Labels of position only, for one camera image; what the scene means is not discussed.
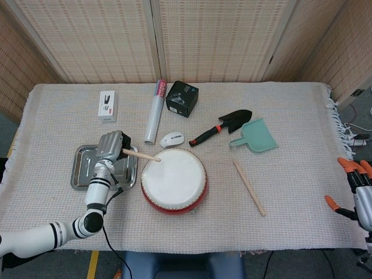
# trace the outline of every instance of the table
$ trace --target table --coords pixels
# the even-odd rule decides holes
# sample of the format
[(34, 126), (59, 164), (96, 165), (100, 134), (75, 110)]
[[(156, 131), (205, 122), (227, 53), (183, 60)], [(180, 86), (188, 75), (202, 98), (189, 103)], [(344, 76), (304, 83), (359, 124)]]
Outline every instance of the table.
[[(160, 139), (181, 131), (186, 141), (236, 109), (263, 117), (278, 148), (254, 154), (228, 143), (240, 136), (222, 131), (194, 152), (209, 178), (209, 192), (193, 214), (168, 216), (142, 196), (139, 182), (114, 199), (105, 227), (115, 249), (204, 253), (255, 249), (364, 248), (356, 222), (330, 211), (324, 195), (352, 208), (346, 176), (336, 161), (347, 156), (335, 125), (330, 89), (320, 83), (210, 83), (188, 119), (166, 110), (156, 144), (143, 143), (154, 84), (38, 85), (25, 107), (15, 151), (0, 188), (0, 230), (22, 230), (50, 221), (70, 221), (85, 212), (84, 192), (70, 186), (73, 156), (82, 144), (123, 130), (142, 153), (162, 150)], [(98, 121), (99, 92), (119, 96), (116, 123)], [(262, 217), (234, 165), (249, 177), (267, 211)], [(138, 170), (146, 161), (139, 160)], [(71, 241), (63, 249), (107, 250), (103, 233)]]

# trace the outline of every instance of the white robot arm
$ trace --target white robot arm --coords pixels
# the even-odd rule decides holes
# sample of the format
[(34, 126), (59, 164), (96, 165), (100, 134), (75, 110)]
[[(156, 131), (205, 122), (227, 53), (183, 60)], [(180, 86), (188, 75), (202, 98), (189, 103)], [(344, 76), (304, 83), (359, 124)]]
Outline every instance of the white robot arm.
[(72, 222), (54, 222), (24, 231), (0, 232), (0, 257), (13, 253), (17, 257), (32, 257), (63, 246), (72, 239), (83, 239), (98, 233), (103, 227), (106, 200), (113, 177), (113, 163), (130, 149), (130, 138), (121, 131), (103, 135), (99, 141), (92, 179), (85, 196), (87, 212)]

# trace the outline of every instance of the computer mouse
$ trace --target computer mouse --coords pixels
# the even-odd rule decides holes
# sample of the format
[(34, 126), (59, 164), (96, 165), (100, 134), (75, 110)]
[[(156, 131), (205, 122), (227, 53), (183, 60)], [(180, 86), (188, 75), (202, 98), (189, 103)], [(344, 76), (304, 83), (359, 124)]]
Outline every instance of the computer mouse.
[(182, 144), (184, 141), (185, 137), (181, 132), (172, 132), (162, 138), (162, 140), (160, 141), (160, 145), (162, 146), (162, 148), (167, 148), (170, 146)]

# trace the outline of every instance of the wooden stick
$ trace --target wooden stick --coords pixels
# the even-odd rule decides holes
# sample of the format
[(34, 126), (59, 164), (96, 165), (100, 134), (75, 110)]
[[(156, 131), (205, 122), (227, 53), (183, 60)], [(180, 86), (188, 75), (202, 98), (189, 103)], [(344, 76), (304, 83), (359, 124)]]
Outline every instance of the wooden stick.
[(146, 154), (142, 154), (142, 153), (138, 153), (138, 152), (134, 152), (132, 150), (128, 150), (128, 149), (122, 149), (121, 150), (124, 154), (127, 154), (127, 155), (132, 155), (132, 156), (136, 156), (136, 157), (140, 157), (140, 158), (144, 158), (144, 159), (148, 159), (148, 160), (154, 160), (154, 161), (157, 161), (157, 162), (160, 162), (161, 159), (160, 158), (157, 158), (157, 157), (152, 157), (152, 156), (149, 156), (149, 155), (146, 155)]
[(260, 201), (258, 200), (251, 184), (249, 183), (248, 179), (245, 177), (244, 173), (243, 173), (243, 170), (240, 168), (240, 166), (238, 165), (237, 162), (234, 161), (234, 165), (235, 167), (237, 168), (238, 172), (239, 172), (239, 175), (240, 177), (242, 178), (246, 188), (248, 189), (248, 192), (250, 193), (253, 201), (255, 202), (259, 212), (261, 213), (261, 215), (264, 217), (266, 216), (266, 211), (264, 210), (263, 206), (261, 205)]

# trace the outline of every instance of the metal tray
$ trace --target metal tray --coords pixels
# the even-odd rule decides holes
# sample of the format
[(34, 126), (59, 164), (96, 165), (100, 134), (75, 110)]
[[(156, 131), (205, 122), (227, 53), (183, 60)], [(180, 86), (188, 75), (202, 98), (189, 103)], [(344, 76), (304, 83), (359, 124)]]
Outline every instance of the metal tray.
[[(83, 191), (88, 189), (97, 162), (95, 156), (97, 147), (97, 145), (82, 145), (76, 150), (71, 174), (71, 186), (74, 189)], [(131, 147), (131, 150), (137, 152), (136, 147)], [(128, 158), (121, 159), (114, 164), (114, 167), (114, 176), (119, 182), (118, 186), (121, 186), (123, 190), (132, 188), (137, 177), (137, 157), (128, 156)], [(118, 186), (111, 177), (110, 182), (110, 189), (117, 190)]]

